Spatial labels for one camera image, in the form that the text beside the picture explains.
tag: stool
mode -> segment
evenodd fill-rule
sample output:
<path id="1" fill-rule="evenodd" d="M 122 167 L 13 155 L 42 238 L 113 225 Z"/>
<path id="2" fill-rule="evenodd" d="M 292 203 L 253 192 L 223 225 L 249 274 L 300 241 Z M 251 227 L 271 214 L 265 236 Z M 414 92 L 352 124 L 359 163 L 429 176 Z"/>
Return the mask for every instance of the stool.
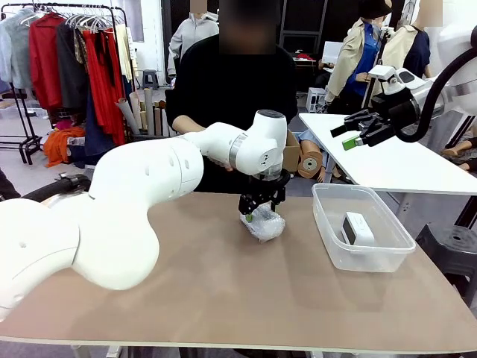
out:
<path id="1" fill-rule="evenodd" d="M 159 80 L 157 79 L 157 73 L 154 69 L 145 69 L 142 72 L 142 88 L 159 89 Z"/>
<path id="2" fill-rule="evenodd" d="M 470 307 L 477 291 L 477 234 L 466 227 L 432 223 L 423 228 L 416 243 Z"/>

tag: plastic container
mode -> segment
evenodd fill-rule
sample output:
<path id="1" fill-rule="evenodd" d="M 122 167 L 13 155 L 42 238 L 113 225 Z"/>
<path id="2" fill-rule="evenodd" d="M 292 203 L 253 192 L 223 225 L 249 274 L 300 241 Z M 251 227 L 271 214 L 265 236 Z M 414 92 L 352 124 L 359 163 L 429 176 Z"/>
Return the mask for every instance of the plastic container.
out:
<path id="1" fill-rule="evenodd" d="M 363 186 L 316 184 L 313 213 L 330 259 L 337 269 L 395 272 L 414 252 L 416 242 L 384 201 Z M 375 246 L 345 243 L 341 225 L 346 211 L 360 213 L 373 231 Z"/>

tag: red shirt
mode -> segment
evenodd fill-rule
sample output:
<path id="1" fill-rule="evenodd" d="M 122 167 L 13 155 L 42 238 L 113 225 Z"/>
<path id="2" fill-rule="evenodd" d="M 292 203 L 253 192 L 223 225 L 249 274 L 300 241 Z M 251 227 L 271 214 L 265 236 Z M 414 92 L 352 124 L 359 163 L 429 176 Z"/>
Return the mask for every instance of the red shirt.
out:
<path id="1" fill-rule="evenodd" d="M 58 73 L 56 27 L 65 19 L 48 13 L 30 25 L 31 80 L 42 108 L 63 106 Z"/>

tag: bubble wrap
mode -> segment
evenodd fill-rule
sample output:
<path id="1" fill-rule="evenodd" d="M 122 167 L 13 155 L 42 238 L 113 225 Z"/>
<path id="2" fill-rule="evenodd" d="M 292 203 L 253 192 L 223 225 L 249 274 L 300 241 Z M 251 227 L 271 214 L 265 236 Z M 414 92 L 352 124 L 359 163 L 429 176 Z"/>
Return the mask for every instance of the bubble wrap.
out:
<path id="1" fill-rule="evenodd" d="M 241 222 L 261 243 L 280 236 L 285 229 L 285 219 L 271 210 L 269 203 L 257 207 L 253 213 L 252 222 L 245 215 L 240 215 Z"/>

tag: clothing rack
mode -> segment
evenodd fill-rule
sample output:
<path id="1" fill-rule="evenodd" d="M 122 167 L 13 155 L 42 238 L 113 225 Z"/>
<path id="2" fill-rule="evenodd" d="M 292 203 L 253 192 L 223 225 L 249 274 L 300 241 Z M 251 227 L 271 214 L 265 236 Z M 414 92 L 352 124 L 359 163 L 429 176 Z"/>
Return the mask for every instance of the clothing rack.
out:
<path id="1" fill-rule="evenodd" d="M 111 17 L 113 19 L 113 33 L 114 33 L 114 38 L 116 39 L 116 43 L 115 43 L 116 54 L 118 55 L 118 58 L 120 58 L 118 40 L 117 40 L 118 36 L 117 36 L 117 33 L 116 33 L 116 22 L 114 21 L 114 10 L 118 10 L 118 11 L 122 12 L 123 17 L 124 17 L 124 24 L 127 27 L 126 12 L 121 7 L 117 7 L 117 6 L 111 7 L 111 6 L 106 6 L 106 5 L 94 5 L 94 4 L 60 4 L 60 3 L 57 3 L 57 2 L 7 3 L 7 4 L 4 4 L 1 7 L 1 20 L 4 20 L 6 18 L 6 15 L 4 13 L 4 9 L 6 7 L 19 7 L 19 6 L 22 6 L 22 7 L 32 6 L 34 10 L 39 10 L 42 7 L 74 7 L 74 8 L 83 8 L 83 9 L 87 8 L 87 9 L 105 9 L 105 10 L 108 10 L 111 13 Z M 129 65 L 130 65 L 130 68 L 131 68 L 131 73 L 133 74 L 132 88 L 133 88 L 133 91 L 135 91 L 136 90 L 136 85 L 134 83 L 134 68 L 133 68 L 132 59 L 130 59 Z M 18 145 L 20 156 L 22 157 L 23 163 L 25 163 L 25 164 L 28 163 L 28 164 L 32 165 L 33 163 L 31 161 L 31 155 L 33 153 L 35 153 L 36 151 L 40 150 L 41 137 L 37 136 L 34 133 L 34 128 L 33 128 L 33 125 L 31 124 L 31 120 L 30 120 L 30 117 L 28 115 L 28 109 L 26 107 L 25 100 L 22 96 L 22 90 L 18 89 L 18 91 L 20 93 L 20 98 L 22 100 L 23 110 L 25 111 L 26 122 L 28 123 L 28 127 L 30 128 L 30 131 L 31 131 L 31 135 L 28 134 L 26 126 L 25 126 L 25 120 L 23 119 L 22 111 L 20 109 L 18 98 L 16 96 L 16 89 L 13 86 L 13 84 L 10 84 L 10 87 L 13 91 L 13 97 L 15 98 L 16 107 L 18 109 L 18 113 L 19 113 L 19 116 L 20 116 L 20 120 L 22 122 L 22 126 L 23 126 L 23 129 L 24 129 L 25 135 L 24 136 L 0 136 L 0 138 L 2 138 L 2 137 L 4 137 L 4 138 L 25 138 L 25 140 L 23 140 L 21 142 L 4 141 L 4 142 L 0 142 L 0 144 Z M 0 149 L 11 149 L 11 148 L 12 147 L 0 147 Z"/>

